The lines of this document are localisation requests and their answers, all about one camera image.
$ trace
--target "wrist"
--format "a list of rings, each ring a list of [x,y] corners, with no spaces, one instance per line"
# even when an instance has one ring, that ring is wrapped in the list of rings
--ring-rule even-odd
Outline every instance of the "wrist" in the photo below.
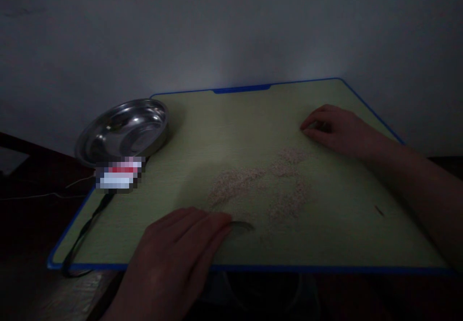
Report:
[[[387,162],[390,161],[391,158],[404,153],[406,149],[407,148],[399,142],[381,134],[369,145],[368,151],[360,160],[362,162],[374,164]]]

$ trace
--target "black cable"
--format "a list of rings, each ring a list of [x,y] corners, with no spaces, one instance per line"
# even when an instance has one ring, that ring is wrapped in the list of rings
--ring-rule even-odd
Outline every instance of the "black cable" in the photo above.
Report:
[[[75,255],[77,245],[79,244],[81,239],[85,236],[85,234],[90,229],[93,220],[108,206],[109,202],[111,202],[113,197],[114,197],[114,193],[105,194],[103,199],[100,201],[100,205],[93,212],[92,217],[90,218],[90,220],[88,220],[87,223],[85,225],[83,225],[83,227],[81,229],[81,232],[79,233],[79,236],[77,237],[74,245],[72,246],[71,250],[69,251],[69,253],[67,254],[66,258],[63,261],[63,265],[61,267],[61,273],[63,274],[64,277],[66,277],[66,278],[80,278],[80,277],[82,277],[84,275],[87,275],[88,273],[90,273],[92,271],[92,270],[86,270],[86,271],[81,272],[81,273],[71,274],[71,272],[69,272],[69,268],[71,267],[72,261],[74,259],[74,255]]]

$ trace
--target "small dark speck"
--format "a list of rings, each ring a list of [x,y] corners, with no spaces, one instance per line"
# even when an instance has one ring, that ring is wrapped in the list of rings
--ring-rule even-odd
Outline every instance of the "small dark speck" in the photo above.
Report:
[[[381,214],[382,217],[385,217],[384,213],[376,205],[375,205],[375,209]]]
[[[3,16],[9,17],[9,18],[17,18],[21,16],[26,16],[26,15],[35,15],[39,13],[44,13],[45,11],[47,11],[45,8],[35,9],[35,10],[21,8],[21,9],[18,9],[10,13],[4,13]]]

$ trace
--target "blurred object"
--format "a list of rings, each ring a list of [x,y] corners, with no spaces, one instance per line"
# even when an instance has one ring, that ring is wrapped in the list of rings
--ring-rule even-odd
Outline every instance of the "blurred object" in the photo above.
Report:
[[[124,157],[120,162],[102,163],[96,168],[96,189],[105,193],[128,193],[145,169],[144,157]]]

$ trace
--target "small curved object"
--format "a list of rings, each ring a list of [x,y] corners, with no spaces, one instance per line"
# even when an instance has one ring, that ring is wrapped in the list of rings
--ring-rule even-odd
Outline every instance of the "small curved object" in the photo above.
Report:
[[[256,229],[252,224],[250,224],[249,222],[246,222],[246,221],[232,221],[232,222],[230,222],[230,224],[232,226],[239,226],[239,227],[245,228],[248,231],[253,231],[253,230]]]

